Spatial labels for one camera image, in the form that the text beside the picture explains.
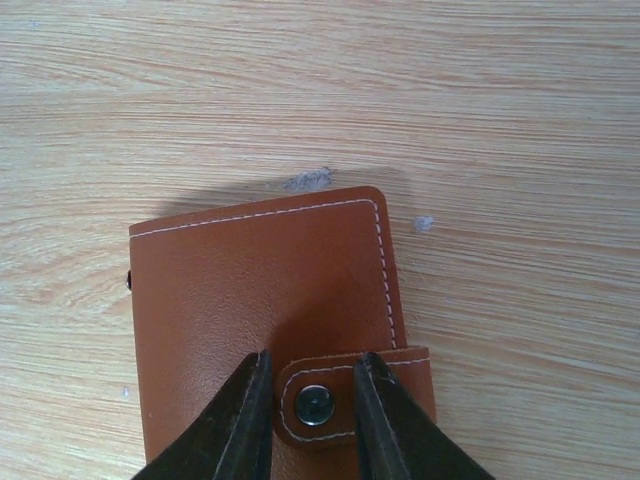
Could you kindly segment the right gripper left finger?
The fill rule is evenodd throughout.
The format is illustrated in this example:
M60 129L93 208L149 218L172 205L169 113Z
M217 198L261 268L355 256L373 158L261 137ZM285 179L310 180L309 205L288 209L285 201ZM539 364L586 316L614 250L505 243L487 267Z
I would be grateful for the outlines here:
M135 478L269 479L272 357L247 355L192 424Z

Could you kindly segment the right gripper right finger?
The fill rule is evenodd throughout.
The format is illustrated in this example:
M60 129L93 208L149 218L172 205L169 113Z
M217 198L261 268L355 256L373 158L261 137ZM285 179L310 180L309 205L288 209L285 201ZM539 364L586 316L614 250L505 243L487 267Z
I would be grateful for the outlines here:
M355 364L354 413L362 479L493 477L436 426L376 353Z

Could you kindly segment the brown leather card holder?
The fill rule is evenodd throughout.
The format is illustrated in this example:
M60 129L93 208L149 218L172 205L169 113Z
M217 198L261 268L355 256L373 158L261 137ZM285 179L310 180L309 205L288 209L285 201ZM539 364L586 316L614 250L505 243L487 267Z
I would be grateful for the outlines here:
M275 479L358 477L353 368L366 352L435 413L430 354L407 341L378 189L165 217L129 234L148 459L254 351L272 357Z

